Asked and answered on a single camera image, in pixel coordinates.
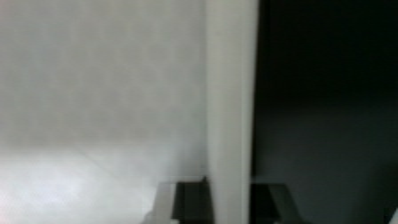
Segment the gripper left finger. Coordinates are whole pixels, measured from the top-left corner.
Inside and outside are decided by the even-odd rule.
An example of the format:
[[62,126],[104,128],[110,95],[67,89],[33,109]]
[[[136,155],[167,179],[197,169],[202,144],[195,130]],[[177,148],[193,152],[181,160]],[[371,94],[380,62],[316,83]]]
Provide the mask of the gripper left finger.
[[207,179],[158,184],[152,208],[140,224],[211,224]]

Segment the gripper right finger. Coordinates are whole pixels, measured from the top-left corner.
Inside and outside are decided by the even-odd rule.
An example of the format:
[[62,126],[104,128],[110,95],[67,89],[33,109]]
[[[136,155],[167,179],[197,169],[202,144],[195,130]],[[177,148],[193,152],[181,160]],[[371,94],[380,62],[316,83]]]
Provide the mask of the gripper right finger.
[[250,224],[307,224],[284,184],[250,185]]

